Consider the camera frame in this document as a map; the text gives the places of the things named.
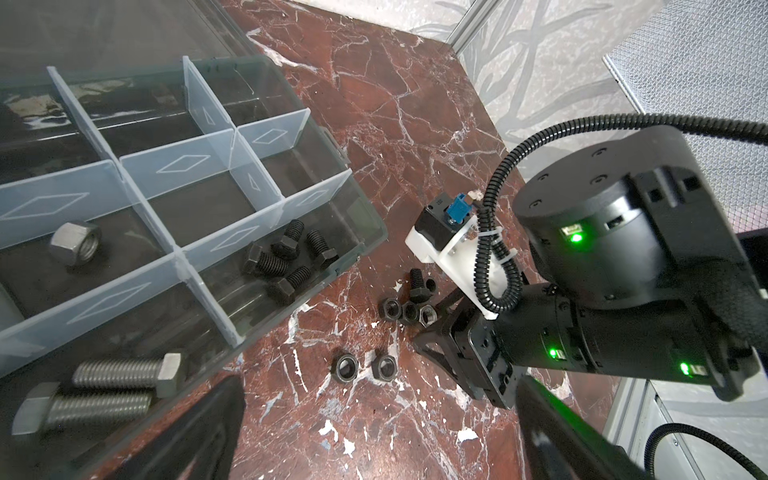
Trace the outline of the silver hex bolt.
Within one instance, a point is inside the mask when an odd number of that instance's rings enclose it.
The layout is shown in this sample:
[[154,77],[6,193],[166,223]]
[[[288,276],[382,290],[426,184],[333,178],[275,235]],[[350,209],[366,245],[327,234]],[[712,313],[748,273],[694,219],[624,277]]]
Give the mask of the silver hex bolt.
[[185,356],[169,352],[160,359],[108,359],[81,363],[72,383],[90,389],[153,389],[158,398],[175,395],[185,377]]
[[64,395],[58,382],[44,382],[27,393],[14,416],[11,434],[28,437],[74,427],[131,422],[143,418],[152,401],[151,391]]

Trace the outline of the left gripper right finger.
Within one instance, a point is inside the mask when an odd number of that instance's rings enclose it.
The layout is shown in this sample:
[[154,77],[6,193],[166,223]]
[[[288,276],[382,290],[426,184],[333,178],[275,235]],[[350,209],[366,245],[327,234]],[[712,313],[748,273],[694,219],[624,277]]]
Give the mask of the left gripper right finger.
[[530,376],[517,384],[516,408],[534,479],[651,477]]

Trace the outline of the silver hex bolt lower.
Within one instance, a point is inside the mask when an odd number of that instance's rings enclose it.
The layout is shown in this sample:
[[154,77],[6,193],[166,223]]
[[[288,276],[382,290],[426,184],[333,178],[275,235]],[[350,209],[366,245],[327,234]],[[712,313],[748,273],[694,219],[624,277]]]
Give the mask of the silver hex bolt lower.
[[64,395],[58,382],[44,382],[27,393],[14,416],[11,434],[28,437],[74,427],[131,422],[143,418],[152,401],[151,391]]

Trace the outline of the silver hex bolt upper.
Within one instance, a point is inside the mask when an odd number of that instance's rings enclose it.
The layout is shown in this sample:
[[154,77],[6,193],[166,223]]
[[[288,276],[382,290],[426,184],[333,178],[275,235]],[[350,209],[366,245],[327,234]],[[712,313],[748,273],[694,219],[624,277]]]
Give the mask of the silver hex bolt upper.
[[158,398],[175,395],[185,377],[185,356],[169,352],[160,359],[108,359],[81,363],[72,383],[90,389],[153,389]]

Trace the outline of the black bolt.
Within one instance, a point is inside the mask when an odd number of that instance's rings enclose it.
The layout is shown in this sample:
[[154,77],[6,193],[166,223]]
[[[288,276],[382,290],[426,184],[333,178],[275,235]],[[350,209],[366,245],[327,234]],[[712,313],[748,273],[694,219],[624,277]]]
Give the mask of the black bolt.
[[422,270],[412,268],[410,270],[409,300],[415,304],[422,304],[430,300],[432,291],[427,287]]

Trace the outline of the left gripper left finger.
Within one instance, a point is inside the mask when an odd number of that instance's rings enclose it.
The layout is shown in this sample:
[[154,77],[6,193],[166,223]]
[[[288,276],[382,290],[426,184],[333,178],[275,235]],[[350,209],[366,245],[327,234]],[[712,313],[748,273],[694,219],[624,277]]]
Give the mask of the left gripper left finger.
[[244,412],[242,381],[228,376],[109,477],[227,479]]

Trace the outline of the silver hex nut upper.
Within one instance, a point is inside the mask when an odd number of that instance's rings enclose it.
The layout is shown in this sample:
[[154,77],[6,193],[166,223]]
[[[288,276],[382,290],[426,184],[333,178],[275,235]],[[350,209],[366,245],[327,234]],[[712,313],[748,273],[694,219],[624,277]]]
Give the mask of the silver hex nut upper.
[[419,324],[423,328],[428,328],[438,320],[438,313],[430,304],[421,305],[419,307],[418,315]]

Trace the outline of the silver hex nut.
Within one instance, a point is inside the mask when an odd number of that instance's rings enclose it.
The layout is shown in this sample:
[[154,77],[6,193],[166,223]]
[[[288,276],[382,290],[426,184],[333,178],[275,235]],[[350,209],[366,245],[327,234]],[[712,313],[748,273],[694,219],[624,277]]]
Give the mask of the silver hex nut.
[[418,315],[419,324],[423,328],[428,328],[438,320],[438,313],[430,304],[421,305],[419,307]]
[[91,261],[101,242],[101,229],[89,222],[67,222],[52,235],[49,253],[67,267],[81,266]]

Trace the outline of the grey compartment organizer box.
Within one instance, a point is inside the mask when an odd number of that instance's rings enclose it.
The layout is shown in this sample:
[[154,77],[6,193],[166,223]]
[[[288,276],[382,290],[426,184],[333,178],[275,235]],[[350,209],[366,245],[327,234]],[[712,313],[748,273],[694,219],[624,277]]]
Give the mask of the grey compartment organizer box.
[[[67,222],[101,229],[90,262],[49,253]],[[387,230],[331,133],[216,1],[1,5],[1,475],[88,474],[292,310],[246,251],[294,227],[338,258],[302,303]],[[185,356],[177,393],[73,385],[83,362]],[[151,391],[122,424],[11,434],[27,393]]]

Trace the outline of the black hex nut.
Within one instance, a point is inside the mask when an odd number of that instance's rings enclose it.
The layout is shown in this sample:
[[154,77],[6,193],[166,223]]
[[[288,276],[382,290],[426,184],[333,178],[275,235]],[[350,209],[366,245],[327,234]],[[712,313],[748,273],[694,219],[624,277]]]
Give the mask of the black hex nut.
[[400,322],[406,326],[412,326],[419,322],[420,309],[412,301],[406,301],[402,304],[402,314]]
[[373,378],[382,382],[393,381],[398,374],[397,359],[389,354],[379,355],[371,363]]
[[359,362],[354,355],[342,353],[337,356],[331,365],[332,378],[341,384],[352,383],[358,376]]
[[397,298],[384,298],[378,306],[381,319],[389,322],[398,322],[402,316],[402,305]]

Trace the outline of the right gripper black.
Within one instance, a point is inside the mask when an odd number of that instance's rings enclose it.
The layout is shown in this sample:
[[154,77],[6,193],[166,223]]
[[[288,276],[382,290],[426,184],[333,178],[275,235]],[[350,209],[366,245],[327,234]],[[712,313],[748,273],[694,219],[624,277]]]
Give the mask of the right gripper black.
[[473,400],[511,410],[524,369],[514,366],[498,345],[493,321],[455,288],[436,305],[438,320],[414,338],[414,350],[435,363]]

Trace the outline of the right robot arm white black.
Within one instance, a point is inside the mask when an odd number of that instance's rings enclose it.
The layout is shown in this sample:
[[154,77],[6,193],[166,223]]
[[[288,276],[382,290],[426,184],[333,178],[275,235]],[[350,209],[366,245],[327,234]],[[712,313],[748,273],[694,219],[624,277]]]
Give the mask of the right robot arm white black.
[[739,398],[767,348],[767,303],[683,133],[647,127],[582,149],[513,203],[539,284],[508,280],[487,317],[454,292],[418,354],[510,409],[529,367],[707,385]]

